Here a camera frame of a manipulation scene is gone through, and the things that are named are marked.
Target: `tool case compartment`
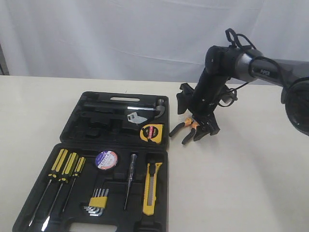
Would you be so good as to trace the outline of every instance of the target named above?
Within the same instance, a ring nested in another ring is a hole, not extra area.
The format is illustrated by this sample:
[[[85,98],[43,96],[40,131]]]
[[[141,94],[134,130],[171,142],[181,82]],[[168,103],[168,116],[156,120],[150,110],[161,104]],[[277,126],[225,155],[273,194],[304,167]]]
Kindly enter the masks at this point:
[[[128,110],[100,107],[84,107],[85,102],[98,103],[110,101],[111,98],[139,99],[138,104],[131,101],[116,100],[116,104],[155,107],[158,99],[164,100],[165,111],[161,117],[155,118],[158,112],[144,110]],[[90,118],[81,116],[83,112],[94,113]],[[130,125],[127,115],[137,112],[138,116],[147,120],[141,124]],[[147,124],[163,124],[160,143],[144,141],[140,138],[140,129]],[[69,232],[71,224],[105,224],[117,227],[117,232],[165,232],[167,230],[168,210],[168,146],[169,101],[165,96],[131,95],[115,93],[85,92],[78,100],[57,144],[47,159],[36,180],[14,226],[13,232],[39,232],[45,221],[55,195],[59,189],[58,181],[53,181],[46,191],[36,217],[28,223],[49,181],[48,174],[61,149],[76,152],[85,157],[84,168],[71,190],[66,210],[62,212],[67,194],[70,191],[72,178],[64,184],[45,232]],[[96,156],[104,150],[117,154],[118,162],[110,170],[101,170],[95,165]],[[127,175],[131,154],[137,154],[135,172],[129,192],[126,210]],[[156,201],[154,214],[143,213],[145,178],[149,162],[162,163],[157,172]],[[84,209],[88,206],[95,189],[108,189],[106,207],[99,217],[91,217]]]

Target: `white backdrop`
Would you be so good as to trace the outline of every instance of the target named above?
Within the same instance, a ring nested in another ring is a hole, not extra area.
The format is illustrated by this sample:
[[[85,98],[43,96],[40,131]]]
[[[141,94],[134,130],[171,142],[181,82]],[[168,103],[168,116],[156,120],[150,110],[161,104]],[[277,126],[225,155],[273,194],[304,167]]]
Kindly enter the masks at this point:
[[[225,29],[309,61],[307,0],[0,0],[11,75],[196,82]]]

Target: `screwdriver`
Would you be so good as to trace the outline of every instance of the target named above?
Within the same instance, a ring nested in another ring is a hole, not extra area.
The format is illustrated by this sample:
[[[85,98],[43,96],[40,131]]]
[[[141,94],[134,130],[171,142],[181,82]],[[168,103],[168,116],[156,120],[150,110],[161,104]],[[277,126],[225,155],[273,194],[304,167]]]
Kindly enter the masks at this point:
[[[35,218],[35,216],[37,214],[37,211],[38,211],[38,209],[39,209],[39,207],[41,205],[41,202],[42,202],[42,200],[44,198],[44,195],[45,195],[48,187],[50,186],[51,182],[53,180],[55,180],[57,178],[58,174],[60,173],[61,166],[62,166],[62,164],[63,164],[63,162],[64,162],[64,160],[65,160],[65,158],[67,156],[67,153],[68,153],[67,149],[61,149],[60,150],[60,152],[59,152],[59,154],[58,154],[58,156],[57,156],[57,158],[56,158],[56,160],[55,160],[55,162],[54,162],[54,164],[52,166],[52,169],[51,169],[50,173],[48,174],[49,182],[48,182],[47,186],[45,187],[45,190],[44,190],[44,192],[43,192],[43,194],[42,194],[42,196],[41,196],[41,198],[39,200],[39,203],[38,203],[37,207],[35,208],[35,210],[33,212],[32,218],[31,218],[31,220],[29,222],[29,226],[31,226],[31,224],[33,223],[33,220],[34,220],[34,218]]]
[[[66,201],[65,201],[65,203],[63,205],[63,208],[62,208],[62,212],[63,213],[66,210],[66,207],[67,207],[67,204],[68,204],[68,201],[69,201],[69,197],[71,195],[71,192],[72,192],[73,186],[75,184],[76,178],[79,177],[80,173],[82,172],[84,164],[85,164],[85,161],[86,161],[85,157],[80,157],[78,159],[77,165],[76,165],[76,167],[74,169],[74,172],[72,174],[72,176],[74,177],[74,180],[73,180],[73,183],[72,183],[72,185],[70,187],[70,191],[69,191],[69,193],[68,193],[68,195],[66,197]]]
[[[134,174],[134,169],[135,169],[135,160],[137,158],[136,154],[132,154],[131,155],[131,162],[130,162],[130,167],[129,167],[129,173],[127,176],[127,190],[126,190],[126,202],[125,202],[125,207],[124,210],[126,210],[126,203],[127,203],[127,199],[129,197],[129,191],[131,188],[131,184],[133,181],[133,174]]]
[[[53,201],[53,203],[52,203],[52,205],[51,205],[51,207],[48,211],[47,217],[46,217],[46,219],[43,223],[41,231],[45,231],[45,229],[47,228],[47,225],[48,225],[48,222],[49,222],[49,219],[50,219],[50,215],[51,215],[52,210],[55,206],[56,200],[59,196],[59,193],[62,189],[62,186],[63,186],[63,184],[67,184],[69,182],[69,178],[72,176],[72,172],[73,172],[73,169],[74,169],[74,166],[76,164],[77,159],[78,159],[78,154],[76,154],[75,152],[70,154],[68,161],[67,161],[66,165],[64,166],[64,169],[63,169],[63,171],[60,175],[60,178],[59,178],[59,182],[61,183],[60,187],[59,187],[58,192],[57,192],[57,194],[54,198],[54,201]]]

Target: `tape measure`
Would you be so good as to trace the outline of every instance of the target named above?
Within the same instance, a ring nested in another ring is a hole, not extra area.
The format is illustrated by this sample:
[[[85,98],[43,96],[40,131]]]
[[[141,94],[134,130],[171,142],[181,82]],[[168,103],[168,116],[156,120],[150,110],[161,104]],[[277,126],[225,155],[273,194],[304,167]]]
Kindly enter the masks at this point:
[[[148,124],[140,130],[140,138],[146,142],[149,140],[160,144],[162,141],[163,124]]]

